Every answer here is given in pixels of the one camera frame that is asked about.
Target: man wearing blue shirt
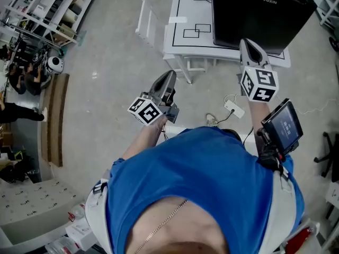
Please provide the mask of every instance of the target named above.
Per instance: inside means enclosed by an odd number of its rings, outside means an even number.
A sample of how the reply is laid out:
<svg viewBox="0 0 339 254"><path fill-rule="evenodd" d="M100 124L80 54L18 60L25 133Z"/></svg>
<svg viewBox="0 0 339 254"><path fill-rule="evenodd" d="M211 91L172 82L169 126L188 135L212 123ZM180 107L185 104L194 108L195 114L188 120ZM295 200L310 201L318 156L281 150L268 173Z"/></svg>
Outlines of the man wearing blue shirt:
<svg viewBox="0 0 339 254"><path fill-rule="evenodd" d="M269 115L249 102L254 133ZM215 119L208 124L216 126ZM250 155L234 131L200 127L156 146L165 116L144 127L111 169L106 223L115 254L252 254L266 233L273 171ZM255 135L258 152L263 140ZM283 163L290 174L293 161ZM296 213L304 201L295 179Z"/></svg>

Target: blue shirt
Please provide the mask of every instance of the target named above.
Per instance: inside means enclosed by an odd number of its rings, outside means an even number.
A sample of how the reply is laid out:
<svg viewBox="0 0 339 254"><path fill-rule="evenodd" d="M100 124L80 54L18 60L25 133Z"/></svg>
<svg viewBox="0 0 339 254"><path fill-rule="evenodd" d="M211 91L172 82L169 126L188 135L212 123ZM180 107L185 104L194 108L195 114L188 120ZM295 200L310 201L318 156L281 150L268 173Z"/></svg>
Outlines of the blue shirt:
<svg viewBox="0 0 339 254"><path fill-rule="evenodd" d="M214 217L231 254L257 253L273 191L273 172L257 161L232 134L209 127L184 131L126 161L119 159L111 169L106 203L113 252L124 254L129 231L148 205L179 196ZM289 156L284 165L293 172ZM291 181L297 227L305 205L292 176Z"/></svg>

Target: white power strip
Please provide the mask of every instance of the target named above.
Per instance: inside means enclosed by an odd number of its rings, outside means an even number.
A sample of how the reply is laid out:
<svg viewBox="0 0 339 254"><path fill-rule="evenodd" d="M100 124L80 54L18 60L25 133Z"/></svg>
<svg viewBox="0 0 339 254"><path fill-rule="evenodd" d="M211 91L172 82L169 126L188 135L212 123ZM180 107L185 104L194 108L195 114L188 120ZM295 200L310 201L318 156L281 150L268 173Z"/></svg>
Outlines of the white power strip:
<svg viewBox="0 0 339 254"><path fill-rule="evenodd" d="M239 106L237 106L235 103L233 103L232 101L228 100L224 107L229 111L229 112L232 112L233 111L233 114L235 114L239 119L242 118L242 116L245 114L245 111L242 110Z"/></svg>

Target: brown wooden board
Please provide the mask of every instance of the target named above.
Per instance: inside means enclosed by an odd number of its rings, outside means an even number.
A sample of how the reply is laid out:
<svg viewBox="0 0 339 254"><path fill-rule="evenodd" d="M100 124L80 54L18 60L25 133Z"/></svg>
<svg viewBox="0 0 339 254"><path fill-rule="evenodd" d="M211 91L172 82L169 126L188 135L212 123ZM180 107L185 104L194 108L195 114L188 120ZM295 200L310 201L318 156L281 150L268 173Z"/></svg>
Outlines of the brown wooden board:
<svg viewBox="0 0 339 254"><path fill-rule="evenodd" d="M63 166L63 116L69 74L60 74L57 78L53 97L51 116L51 162L57 167Z"/></svg>
<svg viewBox="0 0 339 254"><path fill-rule="evenodd" d="M50 162L51 161L51 150L49 146L50 140L50 125L51 125L51 116L52 116L52 104L55 85L57 81L57 75L53 74L49 86L44 90L43 104L41 111L47 107L48 118L47 122L41 122L41 156L43 160Z"/></svg>

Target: white shoulder strap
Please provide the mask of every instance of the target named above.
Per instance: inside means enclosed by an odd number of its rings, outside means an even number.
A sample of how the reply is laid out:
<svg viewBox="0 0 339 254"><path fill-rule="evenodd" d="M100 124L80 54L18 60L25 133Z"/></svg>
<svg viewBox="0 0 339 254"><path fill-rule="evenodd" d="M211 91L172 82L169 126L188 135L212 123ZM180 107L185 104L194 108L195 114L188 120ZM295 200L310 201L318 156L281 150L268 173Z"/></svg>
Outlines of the white shoulder strap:
<svg viewBox="0 0 339 254"><path fill-rule="evenodd" d="M258 254L271 254L291 233L296 221L295 189L287 176L273 173L273 194L269 220Z"/></svg>
<svg viewBox="0 0 339 254"><path fill-rule="evenodd" d="M107 193L108 187L106 182L96 185L87 198L85 214L88 224L101 247L106 253L113 254L106 222Z"/></svg>

